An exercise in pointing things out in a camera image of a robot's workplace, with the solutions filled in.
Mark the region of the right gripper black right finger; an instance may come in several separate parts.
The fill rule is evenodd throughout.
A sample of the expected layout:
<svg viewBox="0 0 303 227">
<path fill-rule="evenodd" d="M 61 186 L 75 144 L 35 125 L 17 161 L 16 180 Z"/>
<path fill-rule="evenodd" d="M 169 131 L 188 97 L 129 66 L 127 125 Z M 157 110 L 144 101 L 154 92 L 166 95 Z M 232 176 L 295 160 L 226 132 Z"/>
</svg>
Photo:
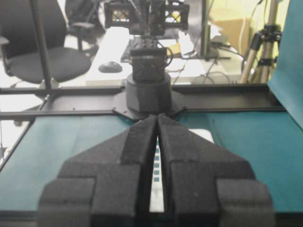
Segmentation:
<svg viewBox="0 0 303 227">
<path fill-rule="evenodd" d="M 273 227 L 268 187 L 250 163 L 158 116 L 160 151 L 168 208 L 178 227 Z"/>
</svg>

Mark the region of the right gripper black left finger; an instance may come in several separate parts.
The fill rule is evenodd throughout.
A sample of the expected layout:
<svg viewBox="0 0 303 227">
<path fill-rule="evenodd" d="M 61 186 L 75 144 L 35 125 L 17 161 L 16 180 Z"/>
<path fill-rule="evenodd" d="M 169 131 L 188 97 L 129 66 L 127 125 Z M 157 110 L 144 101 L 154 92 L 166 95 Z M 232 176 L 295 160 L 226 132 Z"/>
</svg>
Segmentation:
<svg viewBox="0 0 303 227">
<path fill-rule="evenodd" d="M 157 118 L 67 159 L 40 197 L 40 227 L 134 227 L 149 211 Z"/>
</svg>

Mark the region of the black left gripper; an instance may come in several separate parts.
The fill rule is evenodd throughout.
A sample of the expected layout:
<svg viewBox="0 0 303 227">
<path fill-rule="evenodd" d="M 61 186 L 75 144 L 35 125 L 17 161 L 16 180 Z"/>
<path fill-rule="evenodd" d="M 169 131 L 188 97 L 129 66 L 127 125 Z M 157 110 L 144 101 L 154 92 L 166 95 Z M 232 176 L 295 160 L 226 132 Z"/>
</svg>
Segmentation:
<svg viewBox="0 0 303 227">
<path fill-rule="evenodd" d="M 124 27 L 131 35 L 164 35 L 188 29 L 189 5 L 179 0 L 110 0 L 104 2 L 104 27 Z"/>
</svg>

